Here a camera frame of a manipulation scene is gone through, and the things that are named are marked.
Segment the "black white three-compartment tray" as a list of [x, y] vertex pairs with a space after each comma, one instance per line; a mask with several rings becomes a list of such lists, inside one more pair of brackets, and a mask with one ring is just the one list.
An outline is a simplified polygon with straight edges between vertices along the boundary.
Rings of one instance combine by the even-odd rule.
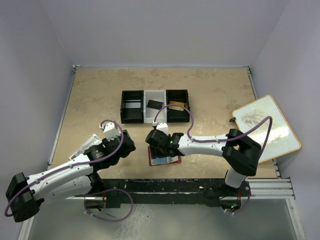
[[123, 124], [188, 123], [190, 116], [186, 89], [124, 90], [121, 94], [120, 119]]

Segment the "red leather card holder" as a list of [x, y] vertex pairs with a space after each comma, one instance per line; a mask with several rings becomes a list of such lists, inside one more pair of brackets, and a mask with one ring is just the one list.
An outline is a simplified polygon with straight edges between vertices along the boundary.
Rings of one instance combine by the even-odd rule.
[[148, 150], [148, 163], [150, 167], [170, 165], [170, 164], [180, 164], [182, 162], [181, 156], [156, 157], [155, 151], [150, 146], [147, 148], [147, 150]]

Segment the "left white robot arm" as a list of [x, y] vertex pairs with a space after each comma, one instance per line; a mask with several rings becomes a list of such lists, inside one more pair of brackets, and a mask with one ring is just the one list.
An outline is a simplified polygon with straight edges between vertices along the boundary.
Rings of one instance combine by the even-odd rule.
[[16, 174], [5, 193], [6, 217], [16, 223], [35, 216], [44, 204], [73, 196], [98, 196], [106, 189], [99, 171], [116, 165], [135, 151], [126, 130], [110, 134], [68, 162], [47, 171]]

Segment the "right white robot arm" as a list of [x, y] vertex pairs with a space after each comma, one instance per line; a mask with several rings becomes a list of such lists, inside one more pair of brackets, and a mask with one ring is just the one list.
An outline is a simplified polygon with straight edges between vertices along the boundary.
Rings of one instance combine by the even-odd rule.
[[238, 129], [211, 139], [209, 136], [189, 137], [184, 133], [164, 133], [153, 129], [145, 142], [156, 158], [208, 155], [224, 158], [230, 165], [226, 172], [222, 190], [228, 196], [235, 195], [247, 177], [257, 173], [262, 147]]

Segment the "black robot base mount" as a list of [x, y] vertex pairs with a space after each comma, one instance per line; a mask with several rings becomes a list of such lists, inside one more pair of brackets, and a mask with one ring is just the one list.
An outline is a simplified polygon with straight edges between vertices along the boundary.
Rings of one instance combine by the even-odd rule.
[[222, 178], [189, 179], [116, 179], [100, 178], [93, 173], [91, 189], [81, 197], [105, 196], [106, 208], [119, 208], [121, 204], [151, 205], [205, 205], [207, 207], [241, 207], [241, 198], [250, 197], [247, 181], [239, 188], [225, 185]]

